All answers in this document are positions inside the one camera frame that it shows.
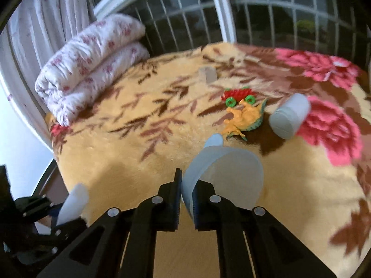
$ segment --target toy car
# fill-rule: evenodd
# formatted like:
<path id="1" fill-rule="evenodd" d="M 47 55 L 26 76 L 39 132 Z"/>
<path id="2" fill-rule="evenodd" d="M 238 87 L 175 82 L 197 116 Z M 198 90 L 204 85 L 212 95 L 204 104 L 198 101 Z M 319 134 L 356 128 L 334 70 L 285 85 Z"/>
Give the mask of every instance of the toy car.
<path id="1" fill-rule="evenodd" d="M 254 104 L 255 96 L 250 87 L 243 87 L 242 89 L 225 89 L 221 100 L 226 103 L 226 106 L 234 107 L 237 102 L 240 102 L 241 100 Z"/>

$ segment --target yellow fuzzy blanket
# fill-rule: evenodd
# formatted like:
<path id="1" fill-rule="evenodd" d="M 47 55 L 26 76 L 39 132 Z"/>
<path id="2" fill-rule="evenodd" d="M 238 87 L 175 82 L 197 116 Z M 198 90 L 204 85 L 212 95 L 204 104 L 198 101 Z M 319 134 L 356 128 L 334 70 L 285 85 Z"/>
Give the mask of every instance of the yellow fuzzy blanket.
<path id="1" fill-rule="evenodd" d="M 218 80 L 198 72 L 214 66 Z M 84 183 L 91 223 L 157 193 L 186 170 L 206 139 L 230 118 L 225 88 L 250 86 L 268 98 L 263 124 L 225 145 L 251 150 L 264 167 L 264 206 L 339 278 L 349 278 L 371 247 L 370 103 L 356 82 L 365 72 L 337 57 L 219 43 L 167 54 L 129 69 L 70 127 L 47 118 L 69 190 Z M 293 93 L 312 111 L 298 135 L 283 140 L 268 118 Z M 155 277 L 219 277 L 216 235 L 196 232 L 185 208 L 179 230 L 159 233 Z"/>

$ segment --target light blue plastic cup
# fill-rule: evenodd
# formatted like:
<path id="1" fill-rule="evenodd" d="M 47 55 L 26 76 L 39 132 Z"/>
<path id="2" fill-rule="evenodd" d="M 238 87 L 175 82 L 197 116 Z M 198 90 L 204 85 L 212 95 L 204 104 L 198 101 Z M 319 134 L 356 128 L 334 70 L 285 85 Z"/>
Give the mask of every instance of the light blue plastic cup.
<path id="1" fill-rule="evenodd" d="M 259 158 L 246 149 L 205 147 L 190 163 L 182 179 L 181 194 L 192 218 L 192 193 L 198 180 L 213 184 L 215 193 L 235 206 L 251 210 L 263 188 L 263 166 Z"/>

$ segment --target wall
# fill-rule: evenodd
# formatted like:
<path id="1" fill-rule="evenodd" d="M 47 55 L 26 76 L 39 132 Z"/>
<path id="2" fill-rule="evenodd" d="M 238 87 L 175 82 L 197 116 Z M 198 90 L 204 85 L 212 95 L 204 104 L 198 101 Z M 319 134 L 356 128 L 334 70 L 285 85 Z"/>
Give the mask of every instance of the wall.
<path id="1" fill-rule="evenodd" d="M 0 86 L 0 164 L 7 167 L 14 199 L 30 196 L 53 159 L 18 118 Z"/>

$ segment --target curtain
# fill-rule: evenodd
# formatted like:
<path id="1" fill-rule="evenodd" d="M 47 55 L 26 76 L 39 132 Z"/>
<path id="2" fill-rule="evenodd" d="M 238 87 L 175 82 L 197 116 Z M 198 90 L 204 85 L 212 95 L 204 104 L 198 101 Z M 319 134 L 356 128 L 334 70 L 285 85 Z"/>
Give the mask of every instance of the curtain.
<path id="1" fill-rule="evenodd" d="M 23 0 L 0 35 L 0 81 L 15 111 L 50 147 L 34 89 L 44 64 L 90 23 L 87 0 Z"/>

